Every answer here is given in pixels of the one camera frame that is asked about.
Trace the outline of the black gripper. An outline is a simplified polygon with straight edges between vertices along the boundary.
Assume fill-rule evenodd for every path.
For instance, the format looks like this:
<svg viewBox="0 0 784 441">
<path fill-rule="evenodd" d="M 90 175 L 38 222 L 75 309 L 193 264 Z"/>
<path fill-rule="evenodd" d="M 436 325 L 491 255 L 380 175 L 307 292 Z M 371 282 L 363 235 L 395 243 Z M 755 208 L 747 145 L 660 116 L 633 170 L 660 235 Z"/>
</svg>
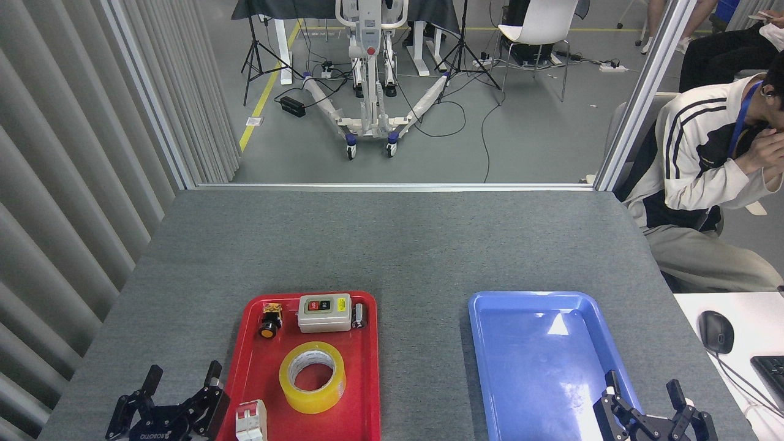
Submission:
<svg viewBox="0 0 784 441">
<path fill-rule="evenodd" d="M 118 397 L 106 439 L 191 440 L 193 435 L 215 439 L 227 414 L 230 396 L 219 380 L 223 366 L 213 360 L 202 388 L 180 407 L 155 407 L 153 396 L 163 369 L 151 365 L 145 382 L 134 394 Z"/>
<path fill-rule="evenodd" d="M 645 416 L 619 393 L 616 371 L 605 374 L 606 388 L 593 404 L 594 414 L 604 440 L 688 440 L 691 425 L 696 440 L 718 440 L 713 417 L 689 404 L 678 379 L 666 383 L 676 413 L 672 420 Z"/>
</svg>

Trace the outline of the person's right hand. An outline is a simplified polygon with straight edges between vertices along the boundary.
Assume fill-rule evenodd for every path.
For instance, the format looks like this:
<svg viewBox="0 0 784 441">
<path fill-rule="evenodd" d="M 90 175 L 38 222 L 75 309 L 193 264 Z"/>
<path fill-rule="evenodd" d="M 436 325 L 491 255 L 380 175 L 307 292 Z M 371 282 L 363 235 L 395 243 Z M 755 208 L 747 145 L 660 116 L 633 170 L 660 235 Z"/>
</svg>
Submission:
<svg viewBox="0 0 784 441">
<path fill-rule="evenodd" d="M 751 143 L 747 153 L 735 159 L 742 173 L 751 174 L 762 170 L 765 179 L 782 174 L 783 134 L 782 127 L 764 129 Z"/>
</svg>

